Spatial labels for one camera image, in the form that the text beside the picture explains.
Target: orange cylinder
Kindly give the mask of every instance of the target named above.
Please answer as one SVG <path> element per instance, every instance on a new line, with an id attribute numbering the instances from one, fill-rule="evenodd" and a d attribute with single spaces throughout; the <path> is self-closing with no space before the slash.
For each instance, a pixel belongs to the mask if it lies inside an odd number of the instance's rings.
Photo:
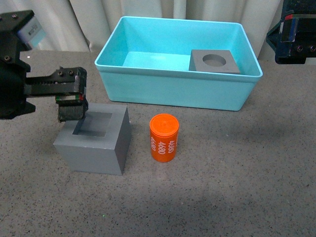
<path id="1" fill-rule="evenodd" d="M 159 162 L 171 161 L 177 152 L 179 121 L 175 116 L 159 114 L 150 123 L 152 156 Z"/>

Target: white curtain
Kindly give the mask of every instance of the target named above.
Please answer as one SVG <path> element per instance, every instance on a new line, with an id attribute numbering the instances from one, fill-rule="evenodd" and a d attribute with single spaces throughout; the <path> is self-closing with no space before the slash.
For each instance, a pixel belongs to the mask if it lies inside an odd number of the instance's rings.
<path id="1" fill-rule="evenodd" d="M 239 22 L 256 55 L 273 59 L 265 37 L 279 20 L 282 4 L 282 0 L 0 0 L 0 13 L 32 9 L 47 33 L 39 48 L 63 51 L 100 51 L 122 16 Z"/>

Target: plastic storage bin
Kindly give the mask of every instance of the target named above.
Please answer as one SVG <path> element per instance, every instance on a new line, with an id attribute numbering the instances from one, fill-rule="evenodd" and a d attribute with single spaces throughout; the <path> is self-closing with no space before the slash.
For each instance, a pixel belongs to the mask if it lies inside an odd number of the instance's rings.
<path id="1" fill-rule="evenodd" d="M 192 49 L 230 50 L 240 75 L 189 71 Z M 238 111 L 262 76 L 241 24 L 122 17 L 95 60 L 112 101 Z"/>

